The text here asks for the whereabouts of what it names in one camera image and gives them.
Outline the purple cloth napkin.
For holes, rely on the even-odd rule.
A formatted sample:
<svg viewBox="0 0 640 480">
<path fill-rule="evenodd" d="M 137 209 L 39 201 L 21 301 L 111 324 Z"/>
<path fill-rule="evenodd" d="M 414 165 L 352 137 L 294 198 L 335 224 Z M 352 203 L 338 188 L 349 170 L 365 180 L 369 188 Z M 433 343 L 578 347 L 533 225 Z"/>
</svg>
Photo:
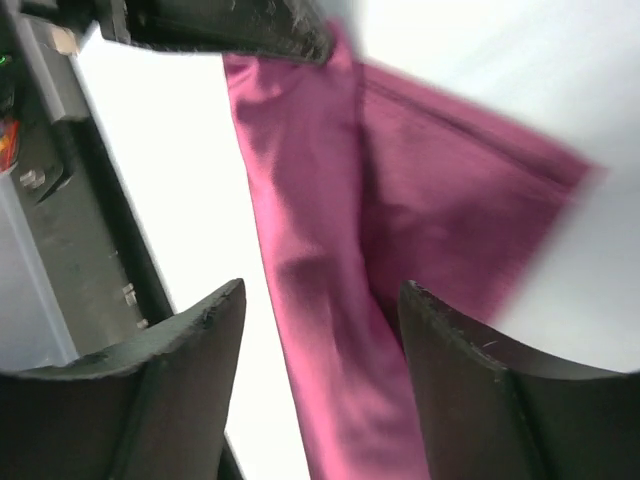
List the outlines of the purple cloth napkin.
<svg viewBox="0 0 640 480">
<path fill-rule="evenodd" d="M 592 163 L 358 62 L 227 55 L 231 113 L 314 479 L 425 479 L 397 297 L 490 321 Z"/>
</svg>

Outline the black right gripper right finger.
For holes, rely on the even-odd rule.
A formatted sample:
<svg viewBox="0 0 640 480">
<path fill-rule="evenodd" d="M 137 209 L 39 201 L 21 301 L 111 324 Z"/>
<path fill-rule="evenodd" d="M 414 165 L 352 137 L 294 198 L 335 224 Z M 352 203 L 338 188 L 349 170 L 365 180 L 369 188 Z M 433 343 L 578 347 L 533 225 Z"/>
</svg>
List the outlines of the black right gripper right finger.
<svg viewBox="0 0 640 480">
<path fill-rule="evenodd" d="M 559 358 L 419 285 L 399 321 L 435 479 L 635 479 L 639 376 Z"/>
</svg>

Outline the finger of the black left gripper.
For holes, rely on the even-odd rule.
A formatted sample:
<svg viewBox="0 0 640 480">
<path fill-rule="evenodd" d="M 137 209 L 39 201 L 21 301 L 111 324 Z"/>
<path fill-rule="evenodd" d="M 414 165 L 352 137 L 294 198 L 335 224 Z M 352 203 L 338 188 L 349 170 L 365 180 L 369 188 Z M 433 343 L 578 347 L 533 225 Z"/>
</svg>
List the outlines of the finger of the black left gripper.
<svg viewBox="0 0 640 480">
<path fill-rule="evenodd" d="M 323 64 L 334 40 L 314 1 L 99 1 L 109 41 L 165 53 L 232 53 Z"/>
</svg>

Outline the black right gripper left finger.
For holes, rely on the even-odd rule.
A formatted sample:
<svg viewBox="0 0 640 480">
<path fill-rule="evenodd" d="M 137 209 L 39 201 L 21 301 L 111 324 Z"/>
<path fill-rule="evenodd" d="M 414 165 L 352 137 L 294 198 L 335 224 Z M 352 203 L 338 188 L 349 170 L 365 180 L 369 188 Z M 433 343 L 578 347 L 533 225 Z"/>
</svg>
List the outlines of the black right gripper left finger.
<svg viewBox="0 0 640 480">
<path fill-rule="evenodd" d="M 220 479 L 246 311 L 232 280 L 64 367 L 1 376 L 5 479 Z"/>
</svg>

